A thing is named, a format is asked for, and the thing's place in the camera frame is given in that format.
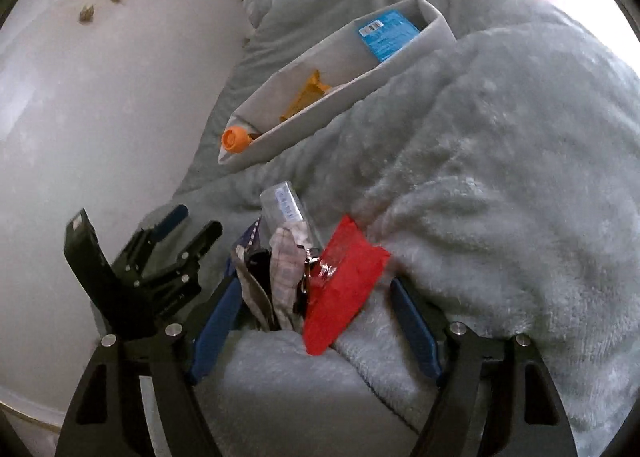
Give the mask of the grey fleece blanket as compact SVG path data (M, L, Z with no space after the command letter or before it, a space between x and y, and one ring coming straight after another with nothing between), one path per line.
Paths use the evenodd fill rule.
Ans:
M399 1L245 1L254 35L175 193L189 217L150 269L217 220L200 273L213 290L262 191L290 182L320 237L350 216L452 321L531 336L578 454L600 455L639 391L639 79L583 26L541 0L425 0L454 45L268 163L217 161L270 76Z

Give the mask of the orange snack packet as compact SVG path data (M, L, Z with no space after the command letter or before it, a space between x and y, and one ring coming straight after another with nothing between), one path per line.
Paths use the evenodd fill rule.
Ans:
M297 113L318 102L318 100L326 96L331 90L331 85L322 82L320 71L318 69L314 70L303 87L298 91L291 104L288 105L288 108L281 114L280 121L284 122L296 116Z

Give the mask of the navy blue snack bag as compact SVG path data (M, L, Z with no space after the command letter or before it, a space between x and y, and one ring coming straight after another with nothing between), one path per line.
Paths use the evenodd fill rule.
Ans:
M224 277L231 276L236 271L236 266L239 263L246 264L250 256L262 247L260 243L260 225L262 225L262 219L258 217L258 219L250 224L250 227L232 243L230 255L224 268Z

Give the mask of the clear bottle orange cap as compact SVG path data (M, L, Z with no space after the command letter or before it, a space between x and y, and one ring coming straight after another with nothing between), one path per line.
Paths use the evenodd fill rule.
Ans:
M241 154L259 136L259 133L247 131L242 126L230 126L221 136L221 147L229 154Z

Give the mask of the grey fabric organizer bin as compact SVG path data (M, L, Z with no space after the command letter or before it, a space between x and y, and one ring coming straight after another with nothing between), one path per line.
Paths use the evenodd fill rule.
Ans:
M408 18L420 34L390 59L379 62L360 40L357 29L392 9ZM218 163L239 171L269 161L329 124L417 60L454 42L454 32L444 15L425 0L402 0L345 24L270 76L233 111L224 129L242 126L260 136L241 154L229 154L220 146ZM281 114L316 69L332 90L281 122Z

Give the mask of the plaid cloth pouch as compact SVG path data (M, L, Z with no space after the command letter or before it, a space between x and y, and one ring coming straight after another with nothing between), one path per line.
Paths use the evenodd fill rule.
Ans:
M303 328L306 314L306 278L316 250L299 246L292 226L280 227L272 236L260 225L262 247L246 264L236 266L242 299L262 331Z

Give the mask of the blue cartoon box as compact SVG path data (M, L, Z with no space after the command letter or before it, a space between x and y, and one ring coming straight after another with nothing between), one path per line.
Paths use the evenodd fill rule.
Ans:
M357 29L360 40L372 55L383 62L399 52L420 31L398 10L388 10Z

